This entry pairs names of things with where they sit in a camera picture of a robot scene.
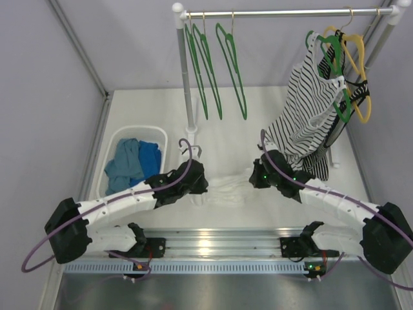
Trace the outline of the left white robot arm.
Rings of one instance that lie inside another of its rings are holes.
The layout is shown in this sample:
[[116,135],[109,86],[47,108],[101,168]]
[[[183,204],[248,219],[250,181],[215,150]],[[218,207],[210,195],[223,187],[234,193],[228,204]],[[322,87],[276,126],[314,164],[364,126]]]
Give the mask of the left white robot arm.
[[45,225],[54,257],[59,264],[99,252],[110,252],[113,257],[144,257],[149,245],[143,229],[134,222],[119,222],[173,204],[187,194],[206,193],[207,187],[204,165],[191,160],[104,198],[81,202],[67,198]]

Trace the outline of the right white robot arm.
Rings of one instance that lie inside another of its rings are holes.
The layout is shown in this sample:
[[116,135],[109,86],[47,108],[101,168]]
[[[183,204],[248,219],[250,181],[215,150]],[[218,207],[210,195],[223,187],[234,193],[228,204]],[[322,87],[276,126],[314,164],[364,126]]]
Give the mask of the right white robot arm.
[[283,238],[284,257],[345,253],[364,258],[382,273],[393,274],[412,252],[412,229],[397,205],[365,203],[336,192],[311,173],[294,170],[276,150],[254,160],[249,182],[255,189],[274,187],[284,197],[322,210],[342,223],[333,226],[313,221],[298,237]]

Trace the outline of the white tank top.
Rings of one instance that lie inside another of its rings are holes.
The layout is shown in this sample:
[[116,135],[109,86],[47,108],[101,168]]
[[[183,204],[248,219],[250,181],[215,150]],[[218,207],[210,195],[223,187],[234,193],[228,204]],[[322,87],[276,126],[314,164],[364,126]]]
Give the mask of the white tank top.
[[239,207],[256,194],[255,188],[249,182],[251,175],[252,168],[247,168],[241,174],[210,179],[207,191],[203,194],[191,194],[190,202],[198,207],[207,204]]

